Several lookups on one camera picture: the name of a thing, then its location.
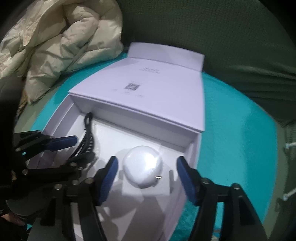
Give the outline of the white open gift box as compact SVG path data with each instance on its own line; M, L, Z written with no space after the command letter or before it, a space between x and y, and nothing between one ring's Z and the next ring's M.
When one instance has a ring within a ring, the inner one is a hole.
M54 137L82 138L83 118L93 113L97 157L83 177L93 177L111 156L118 159L109 196L97 208L108 240L170 239L186 202L177 158L196 167L205 129L203 63L204 55L190 50L132 43L126 57L76 76L42 122ZM137 188L124 175L123 158L137 146L152 147L163 159L154 186Z

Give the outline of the white round compact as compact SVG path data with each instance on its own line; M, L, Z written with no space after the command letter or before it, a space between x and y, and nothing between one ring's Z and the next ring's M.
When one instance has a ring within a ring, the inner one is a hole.
M149 146L132 148L123 158L123 172L128 182L140 189L154 186L163 170L163 159Z

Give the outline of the beige puffer jacket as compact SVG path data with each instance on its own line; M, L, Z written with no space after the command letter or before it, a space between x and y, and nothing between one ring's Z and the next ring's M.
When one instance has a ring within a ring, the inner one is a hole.
M1 41L1 77L25 77L33 103L61 74L116 58L121 31L116 1L34 1Z

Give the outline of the black claw hair clip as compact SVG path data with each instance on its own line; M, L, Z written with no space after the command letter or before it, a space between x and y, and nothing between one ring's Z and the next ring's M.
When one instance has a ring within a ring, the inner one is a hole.
M82 157L84 154L94 155L94 138L92 134L93 113L87 113L84 118L85 134L76 150L70 156L71 158Z

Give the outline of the teal padded mailer bag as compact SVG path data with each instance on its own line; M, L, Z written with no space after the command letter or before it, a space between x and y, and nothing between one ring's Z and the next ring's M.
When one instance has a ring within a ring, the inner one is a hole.
M126 57L85 68L68 78L45 105L32 126L43 130L49 118L66 97L76 76L98 71ZM228 84L202 72L205 101L205 129L202 133L196 167L203 178L215 184L239 184L261 221L264 221L273 192L278 159L274 120L255 102ZM178 223L169 240L188 240L198 214L186 196ZM214 233L220 237L224 204L217 204Z

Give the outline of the dark green cushion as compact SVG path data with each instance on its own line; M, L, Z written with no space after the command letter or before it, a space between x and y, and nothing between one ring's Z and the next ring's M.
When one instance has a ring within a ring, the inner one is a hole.
M119 1L122 41L205 55L204 71L274 119L295 120L295 44L259 1Z

